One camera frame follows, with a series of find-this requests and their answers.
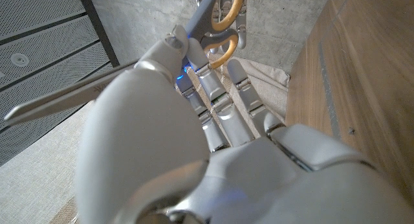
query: wall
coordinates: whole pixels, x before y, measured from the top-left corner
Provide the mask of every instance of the wall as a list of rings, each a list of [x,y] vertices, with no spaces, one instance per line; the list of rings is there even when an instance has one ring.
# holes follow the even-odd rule
[[[287,124],[368,155],[414,202],[414,0],[328,0],[292,68]]]

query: robotic finger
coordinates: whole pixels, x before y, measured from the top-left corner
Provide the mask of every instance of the robotic finger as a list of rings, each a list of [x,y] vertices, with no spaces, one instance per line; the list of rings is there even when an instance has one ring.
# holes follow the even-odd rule
[[[200,45],[193,38],[189,39],[187,58],[198,75],[207,97],[219,117],[232,146],[241,146],[254,139],[253,133],[243,120],[230,95],[224,89],[214,70],[210,69],[208,59]]]
[[[181,94],[194,108],[195,113],[201,121],[202,130],[206,135],[210,152],[230,147],[230,144],[222,133],[219,125],[216,123],[212,114],[201,100],[200,95],[195,90],[194,85],[187,74],[187,68],[184,68],[181,71],[181,75],[178,77],[176,83]]]
[[[284,126],[275,115],[263,105],[259,95],[247,77],[240,62],[232,59],[227,64],[228,73],[245,105],[254,126],[262,136],[267,136],[273,129]]]

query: metal finger segment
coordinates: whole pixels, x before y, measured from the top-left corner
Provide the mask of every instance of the metal finger segment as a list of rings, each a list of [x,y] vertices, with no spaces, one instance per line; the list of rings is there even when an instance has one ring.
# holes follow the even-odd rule
[[[247,0],[243,0],[243,4],[241,5],[239,15],[237,15],[235,19],[235,27],[237,29],[237,33],[239,33],[239,43],[237,46],[240,49],[243,49],[246,47],[246,41],[247,41],[246,15],[247,15]]]
[[[219,121],[232,146],[241,146],[254,139],[253,133],[242,118],[216,73],[209,65],[196,71],[207,97],[219,117]]]
[[[273,129],[284,126],[282,121],[263,105],[240,62],[232,59],[228,62],[227,68],[230,79],[239,91],[240,98],[260,135],[267,136]]]
[[[219,125],[214,121],[212,114],[209,112],[198,92],[196,92],[187,72],[183,70],[179,78],[180,79],[177,80],[177,87],[180,89],[181,94],[191,104],[195,113],[199,116],[210,152],[230,147],[230,144]]]
[[[231,7],[232,7],[232,0],[220,0],[220,21],[223,20],[228,15]],[[230,43],[227,42],[224,45],[221,45],[220,49],[223,52],[227,52],[229,46],[230,46]]]
[[[189,39],[189,45],[187,59],[195,73],[199,76],[200,83],[212,102],[214,110],[216,110],[230,144],[232,146],[240,146],[250,142],[254,139],[253,133],[248,128],[245,120],[243,120],[239,110],[234,106],[233,100],[228,96],[226,89],[215,72],[210,69],[210,64],[206,63],[201,67],[202,64],[208,62],[208,59],[200,43],[195,39]]]

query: screw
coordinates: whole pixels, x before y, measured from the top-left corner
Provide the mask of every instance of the screw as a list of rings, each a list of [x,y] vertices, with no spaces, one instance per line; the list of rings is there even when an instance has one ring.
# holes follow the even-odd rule
[[[354,134],[355,134],[355,129],[353,129],[353,128],[349,127],[349,129],[348,129],[348,134],[350,134],[350,135],[354,135]]]

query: floor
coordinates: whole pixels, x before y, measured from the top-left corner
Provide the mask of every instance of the floor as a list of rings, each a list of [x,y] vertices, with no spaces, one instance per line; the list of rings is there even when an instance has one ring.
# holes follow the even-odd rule
[[[92,106],[88,103],[0,167],[0,223],[49,223],[73,197],[76,154]]]
[[[328,0],[289,83],[287,124],[366,154],[414,205],[414,0]]]
[[[143,55],[175,24],[185,25],[195,0],[93,0],[120,63]],[[290,73],[326,0],[248,0],[247,46],[235,56]]]

